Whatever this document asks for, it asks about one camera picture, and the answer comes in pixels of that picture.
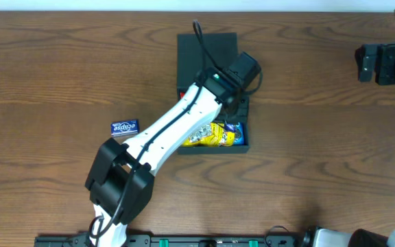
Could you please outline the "blue Oreo cookie pack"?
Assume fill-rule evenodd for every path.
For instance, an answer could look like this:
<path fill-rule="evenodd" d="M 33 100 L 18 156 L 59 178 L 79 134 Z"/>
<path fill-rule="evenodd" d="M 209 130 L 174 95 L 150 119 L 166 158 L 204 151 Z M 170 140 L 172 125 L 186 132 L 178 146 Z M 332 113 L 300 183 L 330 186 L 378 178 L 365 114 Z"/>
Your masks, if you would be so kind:
<path fill-rule="evenodd" d="M 235 126 L 235 139 L 233 145 L 244 145 L 245 143 L 245 134 L 243 129 L 243 124 L 239 122 Z"/>

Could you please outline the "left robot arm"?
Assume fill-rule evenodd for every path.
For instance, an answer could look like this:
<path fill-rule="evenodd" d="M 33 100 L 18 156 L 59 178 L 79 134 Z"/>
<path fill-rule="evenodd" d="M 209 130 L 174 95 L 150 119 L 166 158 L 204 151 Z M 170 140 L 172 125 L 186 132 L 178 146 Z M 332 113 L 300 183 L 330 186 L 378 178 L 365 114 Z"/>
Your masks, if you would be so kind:
<path fill-rule="evenodd" d="M 88 234 L 94 246 L 122 246 L 127 225 L 147 206 L 163 163 L 188 137 L 214 121 L 221 110 L 234 113 L 248 86 L 263 73 L 246 52 L 226 68 L 200 71 L 182 99 L 146 130 L 123 143 L 109 138 L 98 149 L 85 187 L 95 218 Z"/>

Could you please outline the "yellow Hacks candy bag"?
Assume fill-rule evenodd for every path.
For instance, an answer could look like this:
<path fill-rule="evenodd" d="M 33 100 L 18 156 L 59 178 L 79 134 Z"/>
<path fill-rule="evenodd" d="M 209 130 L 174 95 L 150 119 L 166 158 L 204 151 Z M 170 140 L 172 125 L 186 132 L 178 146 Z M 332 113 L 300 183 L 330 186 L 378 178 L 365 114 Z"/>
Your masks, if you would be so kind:
<path fill-rule="evenodd" d="M 226 132 L 224 123 L 211 122 L 202 126 L 198 131 L 190 135 L 182 144 L 182 147 L 220 147 L 232 146 L 235 139 L 234 132 Z"/>

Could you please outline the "blue Eclipse mints box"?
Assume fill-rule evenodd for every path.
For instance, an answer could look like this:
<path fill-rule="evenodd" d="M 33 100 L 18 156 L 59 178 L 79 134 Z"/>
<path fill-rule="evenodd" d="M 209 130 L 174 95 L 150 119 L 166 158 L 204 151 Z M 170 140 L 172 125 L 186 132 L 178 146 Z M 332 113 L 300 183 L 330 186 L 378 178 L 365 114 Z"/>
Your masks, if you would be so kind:
<path fill-rule="evenodd" d="M 112 122 L 110 125 L 112 137 L 122 137 L 139 133 L 138 119 Z"/>

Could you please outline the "dark green box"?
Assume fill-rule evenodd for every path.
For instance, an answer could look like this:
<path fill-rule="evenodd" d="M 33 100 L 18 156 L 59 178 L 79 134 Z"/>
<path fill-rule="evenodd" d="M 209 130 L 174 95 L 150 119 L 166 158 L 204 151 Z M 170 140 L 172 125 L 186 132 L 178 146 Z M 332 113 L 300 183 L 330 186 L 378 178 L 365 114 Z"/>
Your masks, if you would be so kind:
<path fill-rule="evenodd" d="M 204 35 L 204 44 L 215 62 L 228 67 L 238 56 L 237 34 L 236 33 L 210 33 Z M 177 35 L 177 95 L 186 92 L 188 87 L 194 82 L 194 77 L 202 68 L 202 50 L 194 34 Z M 248 111 L 249 97 L 245 96 L 239 105 L 236 119 L 232 119 L 230 124 L 243 124 L 245 143 L 244 145 L 232 145 L 229 147 L 179 147 L 179 154 L 245 154 L 250 149 L 248 131 Z M 223 113 L 216 118 L 219 122 L 224 122 Z"/>

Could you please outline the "purple Dairy Milk bar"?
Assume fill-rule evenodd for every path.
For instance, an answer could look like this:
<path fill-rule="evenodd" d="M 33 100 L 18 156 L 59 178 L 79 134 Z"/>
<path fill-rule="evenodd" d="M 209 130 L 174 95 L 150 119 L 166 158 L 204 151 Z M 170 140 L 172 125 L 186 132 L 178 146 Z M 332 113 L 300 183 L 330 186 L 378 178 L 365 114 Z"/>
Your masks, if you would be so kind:
<path fill-rule="evenodd" d="M 224 124 L 224 130 L 226 132 L 236 132 L 236 126 L 232 125 L 232 124 L 229 124 L 229 123 L 225 123 Z"/>

